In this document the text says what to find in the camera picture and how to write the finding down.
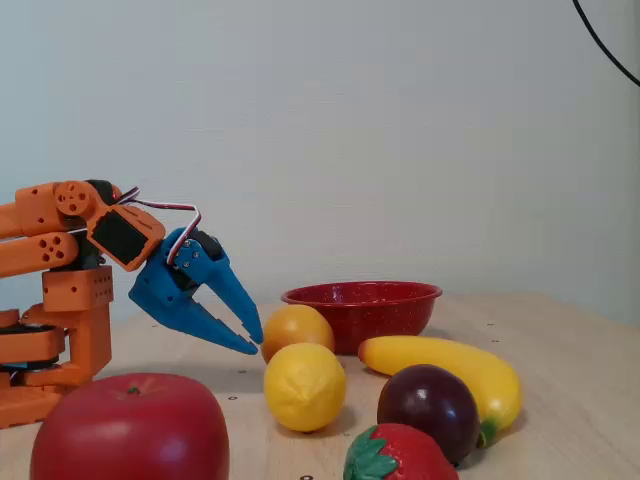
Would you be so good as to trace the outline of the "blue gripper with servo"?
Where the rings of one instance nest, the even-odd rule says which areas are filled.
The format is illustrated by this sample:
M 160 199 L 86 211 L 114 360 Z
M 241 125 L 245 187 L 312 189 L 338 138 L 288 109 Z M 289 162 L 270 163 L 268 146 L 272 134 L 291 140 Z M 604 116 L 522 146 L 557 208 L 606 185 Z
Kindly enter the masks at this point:
M 129 298 L 161 325 L 246 355 L 257 347 L 214 317 L 193 295 L 207 285 L 241 321 L 255 344 L 263 342 L 258 309 L 231 269 L 229 258 L 218 240 L 194 230 L 174 259 L 167 263 L 170 249 L 184 232 L 174 230 L 148 258 L 129 291 Z

